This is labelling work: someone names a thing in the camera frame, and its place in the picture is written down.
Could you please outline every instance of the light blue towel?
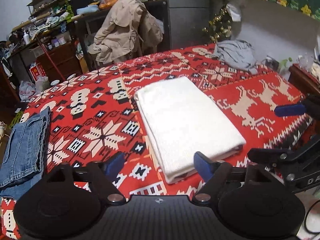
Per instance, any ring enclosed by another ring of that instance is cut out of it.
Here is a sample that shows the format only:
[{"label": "light blue towel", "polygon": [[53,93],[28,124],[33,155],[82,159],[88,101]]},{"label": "light blue towel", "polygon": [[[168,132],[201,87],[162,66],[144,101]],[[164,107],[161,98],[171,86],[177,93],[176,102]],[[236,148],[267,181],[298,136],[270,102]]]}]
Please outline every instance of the light blue towel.
[{"label": "light blue towel", "polygon": [[247,41],[221,41],[217,42],[212,57],[217,57],[230,67],[257,74],[255,68],[257,60],[252,53],[252,46]]},{"label": "light blue towel", "polygon": [[93,13],[97,11],[99,11],[98,5],[88,5],[87,7],[77,9],[77,14]]}]

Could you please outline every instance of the wooden nightstand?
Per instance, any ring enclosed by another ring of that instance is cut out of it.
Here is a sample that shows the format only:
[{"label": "wooden nightstand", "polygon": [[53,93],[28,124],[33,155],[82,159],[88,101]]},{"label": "wooden nightstand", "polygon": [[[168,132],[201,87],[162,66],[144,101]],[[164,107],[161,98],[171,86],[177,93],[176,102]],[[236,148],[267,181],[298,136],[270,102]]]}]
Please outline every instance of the wooden nightstand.
[{"label": "wooden nightstand", "polygon": [[[318,80],[310,73],[300,69],[298,64],[293,64],[290,68],[289,82],[299,89],[303,94],[314,94],[320,96],[320,88]],[[316,133],[320,133],[320,122],[316,122]]]}]

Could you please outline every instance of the folded white towel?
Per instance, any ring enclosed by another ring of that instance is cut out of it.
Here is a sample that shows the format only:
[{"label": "folded white towel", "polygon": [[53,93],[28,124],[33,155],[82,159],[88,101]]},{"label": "folded white towel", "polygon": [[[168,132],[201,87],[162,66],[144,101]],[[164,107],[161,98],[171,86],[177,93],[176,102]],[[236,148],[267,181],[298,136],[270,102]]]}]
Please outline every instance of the folded white towel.
[{"label": "folded white towel", "polygon": [[167,183],[194,170],[195,152],[221,160],[245,144],[231,121],[187,77],[152,83],[134,97]]}]

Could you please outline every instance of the black cable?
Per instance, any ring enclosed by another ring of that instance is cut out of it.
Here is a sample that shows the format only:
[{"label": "black cable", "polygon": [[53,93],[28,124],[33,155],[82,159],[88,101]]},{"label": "black cable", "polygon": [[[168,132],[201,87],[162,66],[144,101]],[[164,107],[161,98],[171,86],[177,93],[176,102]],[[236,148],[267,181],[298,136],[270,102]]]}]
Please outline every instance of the black cable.
[{"label": "black cable", "polygon": [[312,204],[312,206],[309,208],[309,210],[308,210],[308,212],[307,212],[307,214],[306,214],[306,217],[304,218],[304,228],[305,228],[305,230],[306,230],[309,234],[315,234],[315,235],[320,234],[320,231],[319,231],[319,232],[312,232],[312,231],[310,231],[310,230],[307,228],[307,218],[308,218],[308,215],[309,215],[311,209],[312,209],[317,203],[319,203],[319,202],[320,202],[320,200],[318,200],[318,201],[316,201],[316,202],[314,202],[314,203]]}]

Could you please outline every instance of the red box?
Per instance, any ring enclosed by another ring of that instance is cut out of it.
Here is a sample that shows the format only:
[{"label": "red box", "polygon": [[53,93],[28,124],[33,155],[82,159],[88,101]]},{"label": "red box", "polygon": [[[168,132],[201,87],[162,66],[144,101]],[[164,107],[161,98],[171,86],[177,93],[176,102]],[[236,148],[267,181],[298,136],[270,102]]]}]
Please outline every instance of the red box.
[{"label": "red box", "polygon": [[34,81],[37,81],[38,77],[46,76],[46,73],[40,63],[37,63],[36,65],[32,66],[29,70]]}]

